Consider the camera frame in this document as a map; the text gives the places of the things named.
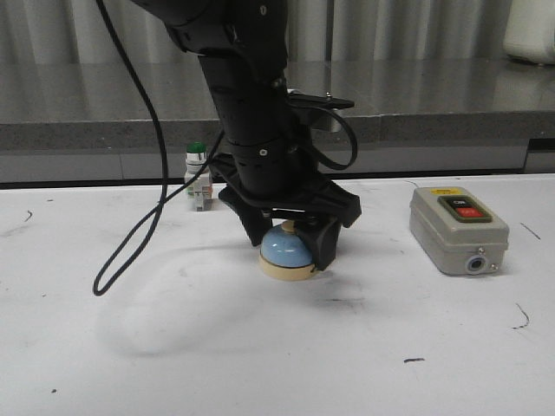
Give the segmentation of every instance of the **screw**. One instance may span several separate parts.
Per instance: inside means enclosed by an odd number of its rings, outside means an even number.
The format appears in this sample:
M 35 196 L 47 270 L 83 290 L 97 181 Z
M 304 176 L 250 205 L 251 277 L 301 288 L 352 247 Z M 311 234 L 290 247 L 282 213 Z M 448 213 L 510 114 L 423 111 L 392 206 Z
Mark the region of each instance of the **screw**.
M 284 79 L 283 78 L 277 78 L 274 81 L 272 81 L 271 84 L 270 84 L 270 86 L 274 89 L 278 89 L 282 85 L 284 85 Z

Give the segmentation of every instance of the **wire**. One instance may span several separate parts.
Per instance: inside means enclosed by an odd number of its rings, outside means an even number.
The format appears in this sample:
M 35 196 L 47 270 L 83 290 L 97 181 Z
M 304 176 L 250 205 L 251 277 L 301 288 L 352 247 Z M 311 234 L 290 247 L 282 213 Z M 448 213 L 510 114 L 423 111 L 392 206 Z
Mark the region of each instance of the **wire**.
M 145 105 L 147 106 L 148 113 L 150 114 L 150 117 L 153 121 L 154 130 L 156 132 L 156 139 L 158 141 L 158 146 L 160 149 L 160 157 L 161 157 L 161 165 L 162 165 L 162 189 L 160 192 L 158 204 L 145 217 L 143 217 L 135 225 L 135 227 L 133 227 L 133 229 L 131 229 L 131 231 L 126 235 L 126 237 L 123 239 L 123 241 L 114 251 L 114 253 L 112 253 L 112 256 L 109 257 L 109 259 L 104 263 L 104 265 L 96 275 L 95 281 L 93 283 L 93 293 L 96 296 L 102 296 L 112 287 L 112 285 L 123 274 L 123 272 L 135 261 L 135 259 L 141 254 L 141 252 L 145 249 L 145 247 L 147 247 L 147 244 L 152 238 L 154 231 L 156 230 L 156 227 L 158 226 L 158 223 L 160 221 L 160 217 L 164 209 L 164 204 L 170 199 L 172 199 L 173 197 L 175 197 L 177 194 L 182 192 L 184 189 L 186 189 L 206 169 L 208 164 L 211 162 L 213 155 L 215 154 L 219 146 L 220 141 L 223 139 L 224 133 L 221 132 L 219 134 L 219 137 L 217 138 L 216 143 L 214 144 L 214 147 L 210 152 L 209 157 L 206 159 L 205 164 L 200 168 L 200 170 L 189 181 L 187 181 L 187 183 L 185 183 L 183 186 L 178 188 L 175 192 L 167 196 L 167 186 L 168 186 L 168 177 L 169 177 L 168 163 L 167 163 L 167 150 L 166 150 L 166 142 L 164 141 L 164 134 L 162 132 L 162 127 L 160 125 L 160 120 L 158 119 L 158 115 L 154 110 L 153 103 L 150 101 L 150 98 L 148 97 L 147 91 L 145 90 L 142 83 L 140 82 L 139 76 L 135 72 L 133 64 L 129 60 L 129 57 L 127 56 L 127 53 L 123 48 L 123 45 L 121 44 L 120 38 L 118 37 L 117 32 L 115 31 L 114 25 L 112 24 L 112 20 L 110 19 L 110 16 L 108 14 L 108 11 L 106 10 L 106 6 L 104 2 L 102 0 L 96 0 L 96 5 L 98 6 L 98 10 L 101 13 L 102 20 L 104 21 L 106 29 L 108 30 L 108 33 L 112 38 L 112 42 L 114 43 L 114 46 L 118 51 L 118 54 L 123 60 L 123 63 L 125 64 L 125 67 L 129 75 L 131 76 L 131 79 L 133 80 L 134 85 L 139 91 L 140 97 L 142 98 Z M 104 273 L 106 273 L 106 270 L 108 269 L 108 267 L 118 257 L 118 255 L 121 253 L 123 248 L 127 245 L 131 237 L 134 235 L 134 233 L 137 230 L 139 230 L 139 228 L 153 215 L 154 215 L 154 218 L 152 220 L 152 223 L 148 227 L 147 234 L 143 237 L 139 246 L 123 263 L 123 265 L 108 279 L 108 281 L 104 284 L 104 286 L 99 288 L 100 281 L 104 276 Z
M 168 201 L 170 201 L 171 199 L 173 199 L 174 197 L 176 197 L 178 194 L 180 194 L 181 192 L 183 192 L 186 188 L 188 188 L 195 180 L 197 180 L 199 178 L 199 176 L 204 172 L 204 170 L 208 167 L 208 165 L 212 162 L 212 159 L 214 157 L 214 154 L 216 153 L 216 151 L 218 150 L 219 144 L 222 141 L 222 139 L 224 138 L 225 133 L 222 130 L 219 133 L 218 138 L 216 139 L 216 142 L 214 143 L 214 146 L 212 147 L 212 150 L 210 151 L 210 154 L 207 156 L 205 163 L 200 167 L 199 171 L 196 172 L 192 178 L 190 178 L 184 185 L 180 186 L 178 189 L 176 189 L 175 191 L 173 191 L 169 196 L 167 196 L 167 198 L 165 198 L 162 202 L 159 202 L 158 205 L 156 205 L 151 211 L 149 211 L 147 213 L 147 215 L 145 215 L 132 229 L 131 231 L 126 235 L 126 237 L 123 239 L 123 241 L 121 241 L 120 245 L 118 246 L 117 249 L 115 249 L 114 253 L 112 254 L 112 256 L 104 263 L 104 265 L 102 266 L 102 269 L 98 272 L 98 275 L 95 278 L 95 282 L 93 284 L 93 293 L 95 293 L 95 295 L 97 296 L 101 296 L 103 294 L 105 294 L 108 289 L 110 289 L 110 287 L 115 283 L 115 281 L 118 279 L 118 277 L 121 275 L 121 273 L 123 273 L 123 271 L 126 270 L 127 267 L 129 267 L 131 265 L 131 263 L 135 260 L 135 258 L 138 256 L 135 256 L 133 259 L 130 257 L 123 266 L 121 266 L 120 270 L 121 272 L 118 270 L 112 277 L 110 277 L 108 279 L 108 282 L 101 288 L 99 289 L 98 286 L 100 284 L 100 280 L 102 279 L 102 276 L 104 275 L 104 273 L 106 272 L 106 270 L 108 269 L 108 267 L 110 266 L 110 264 L 117 258 L 117 256 L 120 254 L 120 252 L 123 250 L 123 248 L 127 245 L 127 243 L 129 242 L 129 240 L 131 239 L 131 237 L 134 235 L 135 232 L 137 232 L 137 230 L 139 230 L 139 228 L 150 218 L 153 216 L 153 214 L 157 213 L 159 210 L 159 206 L 160 204 L 164 205 L 165 203 L 167 203 Z
M 306 152 L 308 152 L 318 162 L 322 163 L 323 165 L 335 171 L 344 171 L 345 169 L 347 169 L 348 167 L 352 166 L 355 163 L 356 158 L 358 157 L 358 141 L 356 140 L 356 134 L 353 131 L 352 127 L 349 125 L 349 123 L 345 121 L 345 119 L 341 115 L 337 114 L 333 110 L 329 110 L 328 108 L 323 108 L 323 107 L 297 106 L 291 103 L 289 103 L 289 105 L 292 108 L 319 110 L 323 113 L 326 113 L 331 118 L 335 119 L 341 125 L 341 127 L 343 127 L 343 130 L 345 130 L 345 133 L 349 138 L 349 143 L 351 147 L 350 159 L 349 159 L 349 162 L 347 162 L 346 164 L 342 164 L 328 158 L 325 154 L 323 154 L 318 149 L 316 149 L 314 145 L 312 145 L 311 143 L 309 144 L 299 143 L 299 147 L 301 147 Z

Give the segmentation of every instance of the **white table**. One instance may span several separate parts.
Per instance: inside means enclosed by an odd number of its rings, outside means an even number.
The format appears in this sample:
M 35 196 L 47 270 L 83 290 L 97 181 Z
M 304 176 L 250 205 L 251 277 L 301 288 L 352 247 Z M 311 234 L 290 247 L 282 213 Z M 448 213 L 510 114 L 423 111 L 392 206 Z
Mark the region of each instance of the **white table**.
M 553 415 L 555 175 L 342 185 L 362 216 L 313 280 L 263 275 L 234 213 L 178 197 L 100 298 L 159 189 L 0 192 L 0 414 Z M 464 186 L 509 224 L 500 273 L 434 267 L 416 185 Z

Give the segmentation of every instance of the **yellow label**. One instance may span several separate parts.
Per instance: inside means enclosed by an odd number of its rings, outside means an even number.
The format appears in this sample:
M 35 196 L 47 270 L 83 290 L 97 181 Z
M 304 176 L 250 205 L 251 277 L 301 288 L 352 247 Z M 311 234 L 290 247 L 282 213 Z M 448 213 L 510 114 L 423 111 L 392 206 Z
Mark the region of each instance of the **yellow label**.
M 459 188 L 433 188 L 430 189 L 434 195 L 461 195 Z

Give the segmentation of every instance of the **white container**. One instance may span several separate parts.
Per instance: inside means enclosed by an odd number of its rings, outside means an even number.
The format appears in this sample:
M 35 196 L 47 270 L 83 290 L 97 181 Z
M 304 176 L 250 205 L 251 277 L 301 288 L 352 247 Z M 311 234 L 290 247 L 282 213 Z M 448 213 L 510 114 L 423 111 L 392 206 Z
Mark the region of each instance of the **white container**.
M 513 0 L 505 52 L 534 63 L 555 63 L 555 1 Z

